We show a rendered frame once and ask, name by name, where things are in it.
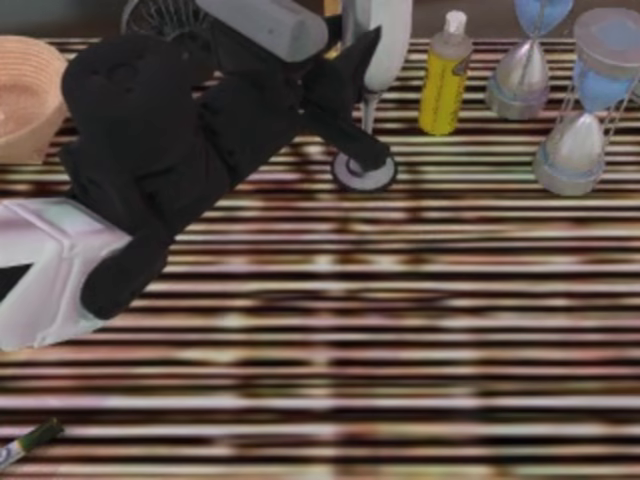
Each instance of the green marker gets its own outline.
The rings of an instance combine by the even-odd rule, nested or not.
[[[38,428],[31,430],[26,435],[0,450],[0,471],[13,465],[36,448],[51,442],[63,432],[64,428],[56,418],[52,418]]]

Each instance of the striped tablecloth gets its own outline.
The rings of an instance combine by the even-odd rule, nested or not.
[[[340,193],[332,152],[299,138],[180,237],[128,314],[0,356],[0,438],[67,427],[3,478],[640,478],[638,109],[597,192],[547,194],[531,160],[573,44],[546,43],[548,110],[509,123],[483,92],[513,43],[477,43],[445,138],[416,127],[413,43],[377,122],[391,191]],[[44,166],[0,166],[0,196],[63,191],[74,135]]]

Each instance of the gray wall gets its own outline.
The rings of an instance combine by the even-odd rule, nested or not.
[[[322,0],[298,0],[320,12]],[[413,34],[429,37],[442,27],[448,10],[469,14],[470,34],[475,37],[519,37],[521,30],[512,0],[415,0]],[[103,36],[116,33],[126,0],[0,0],[0,33],[32,36]],[[570,35],[575,18],[586,10],[621,6],[640,11],[640,0],[576,0],[567,21],[553,32]]]

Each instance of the round metal base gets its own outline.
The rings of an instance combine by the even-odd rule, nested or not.
[[[533,172],[538,183],[551,193],[562,197],[581,197],[591,192],[600,180],[599,175],[580,180],[563,178],[549,169],[545,162],[546,158],[547,142],[544,142],[538,148],[536,157],[533,160]]]
[[[548,99],[548,87],[540,92],[539,95],[526,100],[507,98],[500,91],[493,78],[489,81],[485,96],[485,101],[489,108],[500,118],[507,120],[531,120],[536,118],[544,109]]]
[[[343,153],[336,155],[331,165],[333,179],[351,192],[374,193],[387,190],[398,174],[396,161],[389,157],[382,168],[363,173],[359,165]]]

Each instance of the bottle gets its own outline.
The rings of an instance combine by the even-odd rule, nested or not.
[[[444,31],[431,40],[420,102],[420,128],[431,135],[448,135],[458,126],[473,52],[466,26],[467,15],[453,10],[447,14]]]

